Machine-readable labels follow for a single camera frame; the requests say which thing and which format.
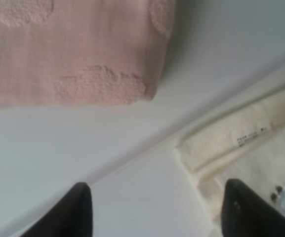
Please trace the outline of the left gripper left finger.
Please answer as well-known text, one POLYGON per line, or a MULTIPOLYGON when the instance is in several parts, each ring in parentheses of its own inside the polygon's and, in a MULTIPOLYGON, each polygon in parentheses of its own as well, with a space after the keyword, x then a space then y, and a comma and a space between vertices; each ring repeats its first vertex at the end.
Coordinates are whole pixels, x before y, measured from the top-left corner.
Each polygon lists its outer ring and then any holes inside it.
POLYGON ((79 182, 32 225, 23 237, 91 237, 93 208, 91 189, 79 182))

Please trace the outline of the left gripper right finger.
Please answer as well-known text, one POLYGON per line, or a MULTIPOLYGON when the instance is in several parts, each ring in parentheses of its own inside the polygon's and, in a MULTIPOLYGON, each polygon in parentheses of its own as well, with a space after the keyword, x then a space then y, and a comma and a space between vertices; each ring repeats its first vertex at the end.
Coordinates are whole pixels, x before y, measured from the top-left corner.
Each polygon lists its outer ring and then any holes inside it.
POLYGON ((285 217, 239 179, 225 185, 221 210, 224 237, 285 237, 285 217))

